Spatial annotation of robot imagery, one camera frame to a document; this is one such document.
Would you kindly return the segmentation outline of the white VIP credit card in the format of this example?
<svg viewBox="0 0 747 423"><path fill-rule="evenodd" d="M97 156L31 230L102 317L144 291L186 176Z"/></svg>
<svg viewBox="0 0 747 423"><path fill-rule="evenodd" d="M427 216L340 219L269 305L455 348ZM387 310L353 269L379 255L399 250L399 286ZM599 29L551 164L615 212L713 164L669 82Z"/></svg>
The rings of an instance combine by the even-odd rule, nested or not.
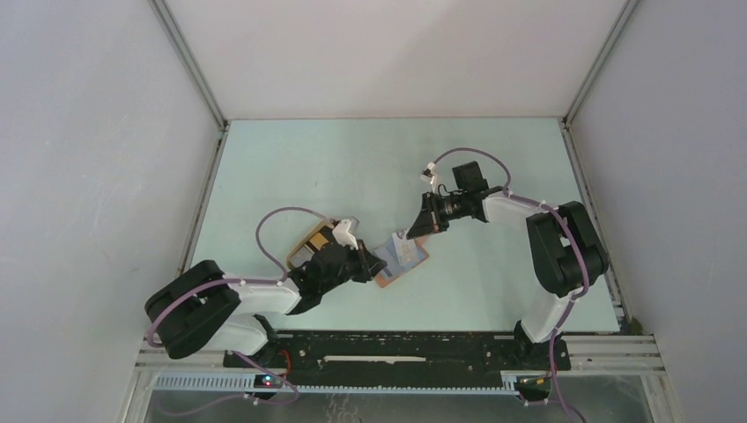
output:
<svg viewBox="0 0 747 423"><path fill-rule="evenodd" d="M402 267L414 266L418 263L418 245L414 240L407 238L404 230L392 233L392 242L395 248L395 258Z"/></svg>

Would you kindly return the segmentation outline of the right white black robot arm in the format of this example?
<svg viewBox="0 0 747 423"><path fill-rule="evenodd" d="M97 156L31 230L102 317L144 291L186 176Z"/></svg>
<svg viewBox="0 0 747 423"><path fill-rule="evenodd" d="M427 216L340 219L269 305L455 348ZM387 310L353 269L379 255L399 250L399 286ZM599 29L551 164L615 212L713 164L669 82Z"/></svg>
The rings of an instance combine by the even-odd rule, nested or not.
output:
<svg viewBox="0 0 747 423"><path fill-rule="evenodd" d="M577 201L549 205L492 187L476 161L453 168L456 189L448 191L435 168L429 163L421 174L431 189L421 197L408 238L443 233L462 218L524 231L539 287L518 322L512 354L521 367L537 367L548 355L545 342L560 333L572 305L609 269L609 255L587 209Z"/></svg>

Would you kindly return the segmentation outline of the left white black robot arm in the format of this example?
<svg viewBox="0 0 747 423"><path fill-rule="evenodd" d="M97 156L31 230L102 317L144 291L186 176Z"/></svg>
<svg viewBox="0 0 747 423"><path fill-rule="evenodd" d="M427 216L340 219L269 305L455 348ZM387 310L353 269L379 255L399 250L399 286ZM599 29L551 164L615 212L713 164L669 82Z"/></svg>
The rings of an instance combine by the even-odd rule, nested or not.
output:
<svg viewBox="0 0 747 423"><path fill-rule="evenodd" d="M267 367L278 356L267 315L303 314L325 294L347 282L369 282L386 266L363 242L355 248L328 244L284 280L228 278L215 261L203 260L146 301L146 341L173 360L226 350Z"/></svg>

